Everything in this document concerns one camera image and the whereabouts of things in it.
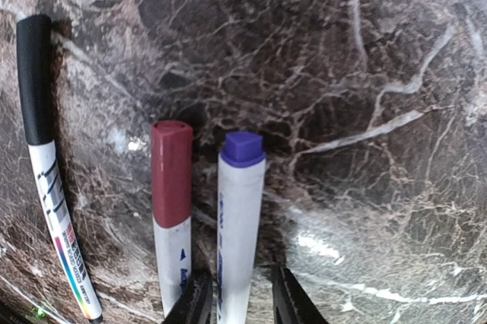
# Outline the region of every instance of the color gradient strip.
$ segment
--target color gradient strip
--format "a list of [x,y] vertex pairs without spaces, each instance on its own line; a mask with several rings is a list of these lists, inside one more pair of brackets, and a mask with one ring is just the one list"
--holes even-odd
[[88,307],[87,307],[86,303],[83,301],[83,297],[81,296],[81,294],[78,290],[78,286],[76,286],[75,278],[73,277],[73,274],[72,274],[71,270],[69,269],[68,261],[66,260],[64,250],[62,249],[61,240],[59,238],[56,238],[56,246],[58,248],[59,257],[61,257],[62,265],[64,266],[66,275],[68,276],[69,283],[71,284],[73,292],[75,293],[76,300],[78,300],[79,306],[80,306],[81,310],[83,311],[84,316],[86,316],[86,318],[88,320],[91,320],[91,316],[90,316],[90,313],[88,311]]

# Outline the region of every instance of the whiteboard marker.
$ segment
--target whiteboard marker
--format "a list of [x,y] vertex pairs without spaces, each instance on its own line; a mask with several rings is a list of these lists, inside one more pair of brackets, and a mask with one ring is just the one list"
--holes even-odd
[[191,152],[193,129],[179,121],[152,126],[154,241],[164,315],[191,274]]
[[218,159],[218,324],[245,324],[265,172],[262,136],[227,134]]
[[76,240],[56,159],[51,91],[51,19],[43,14],[17,23],[18,86],[30,162],[40,203],[62,268],[86,319],[103,322],[97,295]]

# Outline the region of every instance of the brown marble countertop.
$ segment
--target brown marble countertop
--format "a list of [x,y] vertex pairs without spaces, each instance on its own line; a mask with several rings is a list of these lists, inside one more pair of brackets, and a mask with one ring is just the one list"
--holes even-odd
[[0,297],[84,322],[30,170],[15,23],[57,21],[58,146],[107,323],[163,318],[150,124],[196,130],[196,266],[215,273],[226,131],[265,137],[247,317],[286,264],[330,324],[487,320],[487,0],[0,0]]

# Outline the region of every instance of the purple marker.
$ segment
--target purple marker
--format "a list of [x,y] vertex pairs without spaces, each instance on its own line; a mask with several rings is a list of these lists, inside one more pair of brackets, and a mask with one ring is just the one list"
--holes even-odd
[[245,324],[265,172],[262,136],[227,134],[218,160],[218,324]]

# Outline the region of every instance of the black marker tip end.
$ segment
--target black marker tip end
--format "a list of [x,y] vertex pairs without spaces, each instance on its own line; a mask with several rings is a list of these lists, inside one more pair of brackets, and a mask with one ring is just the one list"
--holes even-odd
[[100,324],[103,322],[103,315],[98,316],[96,319],[90,320],[91,324]]

